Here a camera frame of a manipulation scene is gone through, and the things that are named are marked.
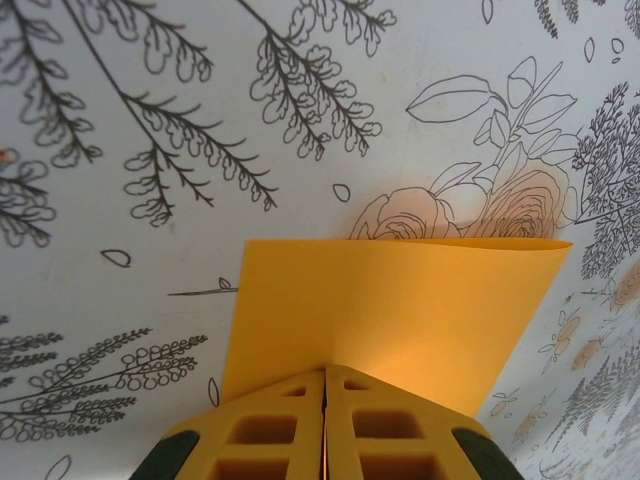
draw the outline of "orange card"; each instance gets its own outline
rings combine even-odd
[[[570,246],[250,241],[222,399],[339,364],[473,416]]]

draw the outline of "rose illustration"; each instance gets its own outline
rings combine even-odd
[[[446,204],[424,188],[403,188],[371,202],[356,222],[351,239],[455,238]]]
[[[566,173],[539,160],[492,192],[467,237],[552,238],[567,192]]]

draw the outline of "line drawing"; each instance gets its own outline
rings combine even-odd
[[[65,455],[55,464],[53,464],[53,466],[45,475],[44,480],[62,480],[64,477],[66,477],[72,465],[73,460],[71,459],[71,455]]]
[[[129,255],[124,250],[113,249],[113,250],[102,250],[100,252],[104,258],[109,260],[114,265],[117,265],[120,268],[129,268],[131,267],[131,255]]]
[[[498,149],[495,158],[488,165],[453,164],[430,187],[380,195],[360,215],[351,238],[553,237],[571,223],[577,192],[561,164],[573,157],[578,138],[557,122],[577,99],[546,92],[561,68],[559,63],[539,79],[536,59],[527,57],[507,75],[505,96],[469,74],[423,89],[407,113],[424,124],[482,114],[473,143],[490,142]]]
[[[334,183],[331,187],[333,193],[342,203],[347,203],[351,199],[351,189],[344,183]]]
[[[492,397],[493,398],[497,398],[499,401],[491,409],[491,412],[489,413],[489,415],[491,417],[497,417],[502,412],[504,412],[505,408],[510,403],[516,402],[518,400],[518,397],[516,397],[515,394],[518,393],[518,390],[520,390],[520,388],[516,388],[509,395],[507,395],[506,393],[503,393],[503,392],[494,393],[492,395]],[[511,413],[507,413],[507,414],[504,415],[504,418],[511,418],[511,416],[512,416]]]
[[[577,424],[580,432],[586,436],[596,414],[605,415],[610,420],[621,404],[627,404],[635,398],[640,388],[640,375],[637,373],[639,359],[640,343],[636,343],[617,358],[609,355],[591,379],[583,377],[580,380],[564,402],[564,414],[547,437],[546,442],[549,442],[558,433],[553,451],[574,425]]]
[[[587,41],[584,42],[584,59],[587,61],[587,63],[591,63],[595,52],[596,44],[593,41],[593,37],[589,37]]]
[[[8,322],[6,316],[0,317],[0,325]],[[16,377],[0,379],[0,439],[25,442],[98,432],[105,424],[124,419],[124,410],[138,400],[137,396],[114,397],[109,392],[150,391],[180,381],[197,365],[195,358],[185,356],[185,353],[207,341],[205,335],[196,335],[170,343],[138,347],[132,353],[122,355],[120,364],[108,369],[107,373],[95,372],[95,367],[116,350],[126,349],[149,333],[150,328],[140,328],[114,335],[45,369],[40,375],[29,377],[27,384],[36,390],[33,393],[11,396],[7,390],[16,383]],[[0,341],[0,372],[12,372],[55,360],[58,357],[55,351],[17,353],[63,340],[58,333],[3,337]]]
[[[220,406],[220,390],[218,390],[218,384],[213,377],[210,377],[207,383],[207,396],[209,397],[211,405],[216,408]]]
[[[294,10],[289,34],[281,35],[245,0],[236,2],[266,34],[257,50],[260,76],[250,89],[252,100],[264,102],[263,122],[287,121],[288,128],[282,140],[291,143],[301,138],[297,149],[300,158],[313,154],[320,160],[325,144],[331,138],[344,139],[347,152],[357,148],[364,157],[369,150],[367,137],[376,137],[382,131],[380,123],[365,121],[373,115],[373,105],[351,100],[358,93],[357,87],[349,80],[338,79],[342,66],[333,59],[331,48],[316,44],[303,54],[300,47],[309,40],[318,19],[325,32],[333,30],[339,4],[344,8],[347,43],[362,36],[367,44],[367,54],[373,56],[380,41],[378,30],[396,23],[393,13],[387,10],[374,19],[366,14],[369,1],[306,1]],[[361,19],[366,22],[364,29]],[[327,83],[330,79],[334,79],[334,85]],[[317,126],[325,118],[330,118],[331,133],[321,131],[322,127]]]
[[[631,161],[640,154],[640,102],[626,109],[627,82],[620,83],[596,110],[581,135],[572,168],[584,174],[575,224],[595,222],[594,241],[582,259],[582,277],[610,278],[640,247],[640,199],[634,185],[640,171]]]
[[[210,290],[196,290],[189,292],[177,292],[177,293],[167,293],[168,297],[191,297],[196,295],[211,295],[214,293],[236,293],[238,291],[238,287],[232,287],[229,280],[224,277],[220,277],[218,279],[218,288],[210,289]]]
[[[540,402],[531,407],[531,410],[529,410],[529,412],[527,413],[527,417],[522,421],[520,425],[518,425],[518,428],[516,428],[514,434],[515,439],[513,440],[514,442],[518,440],[522,442],[529,435],[529,433],[531,433],[531,430],[536,426],[538,420],[546,418],[547,412],[545,412],[543,408],[556,392],[556,390],[557,388],[554,388],[549,395],[545,395],[544,397],[542,397],[542,400],[540,400]]]
[[[575,334],[577,328],[580,326],[580,317],[576,316],[576,313],[580,310],[580,307],[576,308],[569,315],[564,310],[560,311],[558,315],[558,326],[560,329],[557,333],[551,335],[551,343],[544,345],[538,349],[538,353],[551,352],[548,355],[547,363],[542,369],[542,374],[549,369],[552,363],[558,361],[558,357],[564,353],[571,343],[571,337]]]
[[[482,18],[484,23],[489,25],[493,20],[493,0],[481,0]]]
[[[35,2],[42,13],[50,13],[51,2]],[[61,0],[64,11],[72,20],[82,42],[108,80],[113,91],[125,105],[142,135],[148,138],[149,147],[125,163],[125,168],[136,172],[138,179],[124,187],[125,193],[139,197],[142,203],[131,209],[134,218],[149,219],[158,227],[174,215],[174,206],[168,198],[169,177],[182,188],[191,190],[196,201],[213,206],[213,199],[205,193],[209,180],[194,178],[194,169],[186,166],[188,160],[204,157],[211,168],[222,166],[225,180],[236,180],[240,190],[249,191],[253,202],[262,200],[265,211],[276,207],[273,192],[261,181],[267,171],[253,172],[248,162],[257,158],[235,153],[245,139],[226,143],[210,132],[220,123],[199,125],[189,119],[196,112],[197,104],[186,110],[168,108],[175,97],[161,101],[149,101],[149,92],[134,96],[125,92],[106,65],[96,45],[101,34],[113,29],[120,39],[128,43],[144,45],[143,60],[147,72],[153,75],[168,74],[173,70],[182,83],[206,82],[212,76],[213,62],[205,55],[204,47],[196,46],[184,37],[184,27],[167,22],[153,13],[155,4],[142,4],[133,0]],[[0,4],[0,23],[13,23],[17,36],[0,39],[0,62],[7,65],[0,76],[0,85],[21,86],[25,105],[20,122],[36,129],[33,141],[36,145],[54,150],[50,162],[57,168],[73,168],[81,160],[92,163],[103,156],[96,145],[85,143],[84,134],[95,130],[87,118],[77,116],[87,110],[85,100],[68,91],[54,88],[59,81],[67,80],[67,70],[53,58],[38,54],[37,42],[66,48],[60,32],[48,19],[27,17],[16,0]],[[171,149],[164,146],[166,141]]]
[[[0,230],[4,242],[17,248],[31,238],[37,247],[46,247],[51,234],[43,223],[56,218],[49,205],[49,192],[33,183],[49,175],[49,167],[39,160],[21,161],[20,153],[2,150],[0,161]]]

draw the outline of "white wallpaper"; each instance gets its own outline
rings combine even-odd
[[[245,240],[445,236],[575,243],[478,419],[634,478],[640,1],[152,7],[0,0],[0,478],[127,478],[216,405]]]

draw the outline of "yellow tool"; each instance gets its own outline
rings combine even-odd
[[[330,366],[176,425],[130,480],[323,478],[523,479],[475,420]]]

